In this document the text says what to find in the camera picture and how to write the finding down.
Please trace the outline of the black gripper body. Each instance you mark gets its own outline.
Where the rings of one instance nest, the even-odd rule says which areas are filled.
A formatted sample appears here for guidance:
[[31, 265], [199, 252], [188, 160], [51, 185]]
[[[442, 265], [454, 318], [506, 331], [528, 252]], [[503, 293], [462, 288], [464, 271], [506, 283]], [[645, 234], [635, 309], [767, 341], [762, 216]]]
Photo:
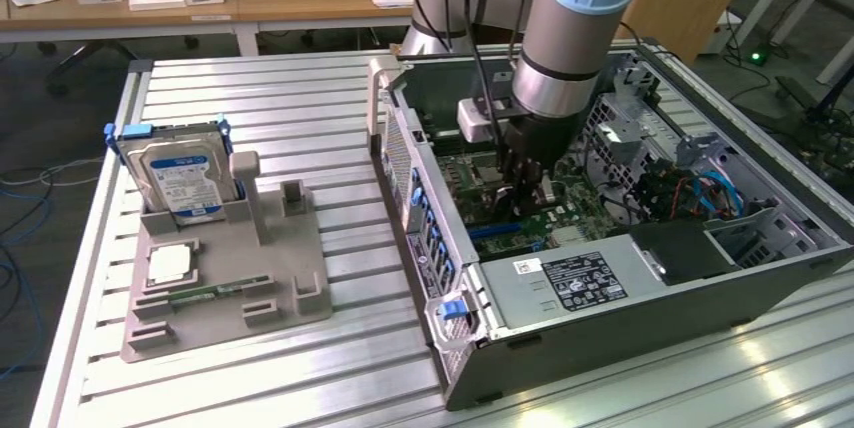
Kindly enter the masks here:
[[536, 164], [552, 170], [566, 155], [580, 130], [580, 116], [546, 118], [526, 115], [511, 118], [503, 131], [502, 167]]

